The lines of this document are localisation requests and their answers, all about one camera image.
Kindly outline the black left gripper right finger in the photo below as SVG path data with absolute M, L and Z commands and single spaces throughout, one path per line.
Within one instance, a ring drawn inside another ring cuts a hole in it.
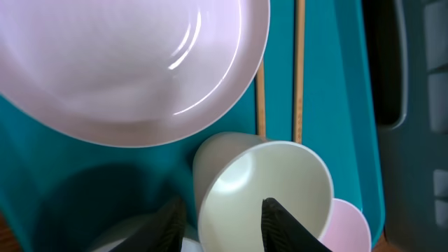
M 261 232 L 264 252 L 331 252 L 272 197 L 262 201 Z

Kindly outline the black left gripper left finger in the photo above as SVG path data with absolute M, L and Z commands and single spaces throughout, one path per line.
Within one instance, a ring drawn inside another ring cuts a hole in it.
M 185 202 L 177 198 L 111 252 L 181 252 L 186 215 Z

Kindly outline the grey bowl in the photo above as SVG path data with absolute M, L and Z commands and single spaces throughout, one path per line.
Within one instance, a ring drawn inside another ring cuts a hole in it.
M 124 242 L 144 224 L 153 219 L 153 214 L 133 216 L 116 223 L 96 238 L 87 251 L 107 252 Z M 181 252 L 203 252 L 196 229 L 186 224 Z

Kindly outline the pink white bowl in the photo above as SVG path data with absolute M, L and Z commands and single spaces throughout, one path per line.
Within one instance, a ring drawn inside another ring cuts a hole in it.
M 343 199 L 332 200 L 329 226 L 320 241 L 334 252 L 371 252 L 370 227 L 363 213 Z

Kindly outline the cream paper cup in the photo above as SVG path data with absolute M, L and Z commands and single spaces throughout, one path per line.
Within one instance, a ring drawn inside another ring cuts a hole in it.
M 192 176 L 204 251 L 262 251 L 262 202 L 276 199 L 315 238 L 327 232 L 334 186 L 310 148 L 223 132 L 197 150 Z

